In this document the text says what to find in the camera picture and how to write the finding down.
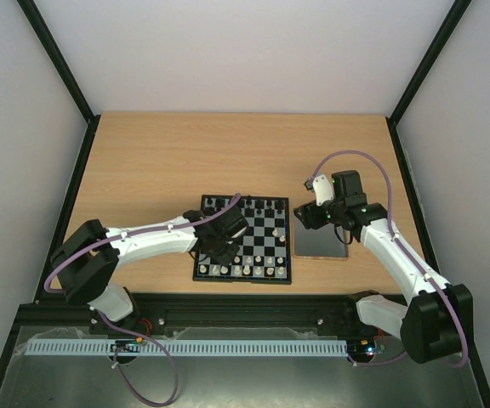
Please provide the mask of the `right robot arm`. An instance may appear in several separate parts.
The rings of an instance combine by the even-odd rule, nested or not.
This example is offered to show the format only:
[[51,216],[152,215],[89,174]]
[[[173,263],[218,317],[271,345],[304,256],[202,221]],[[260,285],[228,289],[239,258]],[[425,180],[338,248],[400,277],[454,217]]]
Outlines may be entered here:
[[377,292],[359,292],[355,305],[344,312],[345,326],[355,333],[374,326],[398,338],[419,364],[460,354],[457,364],[462,366],[473,328],[470,291],[431,268],[400,233],[389,210],[368,202],[357,171],[311,176],[305,188],[315,198],[293,211],[302,225],[319,230],[333,224],[347,231],[380,261],[406,301],[399,304]]

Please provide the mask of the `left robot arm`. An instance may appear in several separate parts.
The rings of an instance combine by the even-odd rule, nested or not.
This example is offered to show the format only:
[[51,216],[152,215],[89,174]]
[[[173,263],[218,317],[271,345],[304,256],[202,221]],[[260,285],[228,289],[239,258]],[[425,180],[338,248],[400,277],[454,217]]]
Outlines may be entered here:
[[106,228],[98,219],[85,222],[51,256],[52,271],[43,283],[62,293],[70,305],[88,305],[112,322],[135,313],[131,295],[111,281],[114,272],[133,262],[168,253],[201,252],[227,266],[237,255],[237,240],[248,221],[236,206],[208,216],[190,210],[160,224]]

